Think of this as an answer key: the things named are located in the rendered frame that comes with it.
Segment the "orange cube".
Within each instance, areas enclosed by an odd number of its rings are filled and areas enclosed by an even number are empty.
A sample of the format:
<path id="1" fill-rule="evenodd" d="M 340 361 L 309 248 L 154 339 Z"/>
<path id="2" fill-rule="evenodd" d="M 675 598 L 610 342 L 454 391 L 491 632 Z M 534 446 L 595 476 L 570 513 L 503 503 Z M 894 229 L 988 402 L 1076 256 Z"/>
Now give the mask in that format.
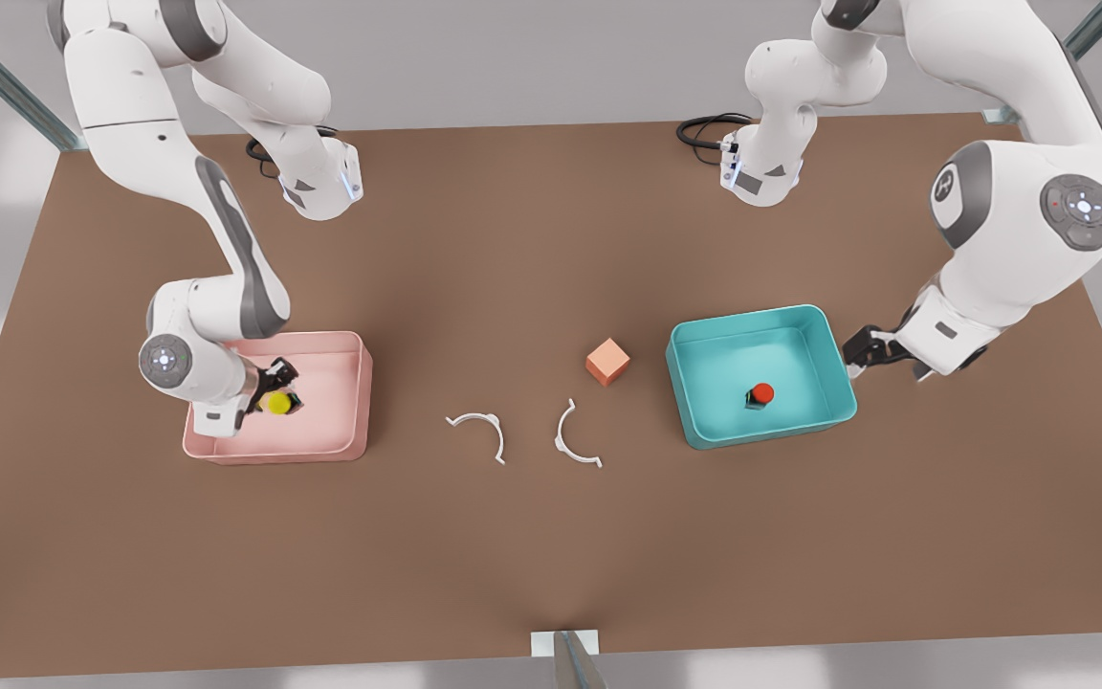
<path id="1" fill-rule="evenodd" d="M 609 387 L 630 365 L 630 356 L 615 340 L 603 341 L 585 358 L 586 370 L 599 385 Z"/>

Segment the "blue storage box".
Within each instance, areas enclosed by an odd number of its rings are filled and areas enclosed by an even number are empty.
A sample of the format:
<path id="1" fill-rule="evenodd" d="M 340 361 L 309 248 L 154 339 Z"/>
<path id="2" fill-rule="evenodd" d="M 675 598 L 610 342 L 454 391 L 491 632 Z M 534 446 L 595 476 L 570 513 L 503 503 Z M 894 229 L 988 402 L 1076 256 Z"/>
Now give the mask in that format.
<path id="1" fill-rule="evenodd" d="M 812 304 L 679 323 L 666 362 L 687 444 L 700 451 L 825 431 L 857 412 L 827 314 Z M 759 383 L 777 395 L 748 410 Z"/>

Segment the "silver frame post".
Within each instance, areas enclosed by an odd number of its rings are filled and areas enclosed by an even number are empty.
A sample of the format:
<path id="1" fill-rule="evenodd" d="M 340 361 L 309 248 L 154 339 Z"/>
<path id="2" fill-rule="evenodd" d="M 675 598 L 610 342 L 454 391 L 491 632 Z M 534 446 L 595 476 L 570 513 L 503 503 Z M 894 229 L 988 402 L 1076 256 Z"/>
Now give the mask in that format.
<path id="1" fill-rule="evenodd" d="M 48 105 L 18 79 L 12 69 L 0 62 L 0 100 L 42 134 L 58 152 L 86 151 L 86 141 L 54 114 Z"/>
<path id="2" fill-rule="evenodd" d="M 530 656 L 554 658 L 557 689 L 607 689 L 595 663 L 598 655 L 598 631 L 530 633 Z"/>
<path id="3" fill-rule="evenodd" d="M 1085 17 L 1077 22 L 1077 25 L 1072 28 L 1068 36 L 1065 39 L 1065 45 L 1069 53 L 1079 60 L 1085 55 L 1085 53 L 1096 45 L 1099 40 L 1102 39 L 1102 0 L 1098 0 L 1096 6 L 1092 9 Z M 982 117 L 985 123 L 1019 123 L 1019 114 L 1016 114 L 1014 109 L 1011 109 L 1009 105 L 1003 104 L 1001 108 L 996 109 L 985 109 L 982 110 Z"/>

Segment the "pink storage box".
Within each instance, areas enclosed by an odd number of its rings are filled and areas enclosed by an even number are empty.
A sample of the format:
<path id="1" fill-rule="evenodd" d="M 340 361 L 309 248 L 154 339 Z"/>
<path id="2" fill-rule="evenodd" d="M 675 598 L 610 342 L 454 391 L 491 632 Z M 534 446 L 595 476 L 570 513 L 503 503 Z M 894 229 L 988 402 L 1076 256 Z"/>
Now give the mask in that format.
<path id="1" fill-rule="evenodd" d="M 202 437 L 187 415 L 183 449 L 190 457 L 217 465 L 350 461 L 366 446 L 372 357 L 353 331 L 287 332 L 272 340 L 229 344 L 253 365 L 288 359 L 298 370 L 295 392 L 303 402 L 292 415 L 255 411 L 236 437 Z"/>

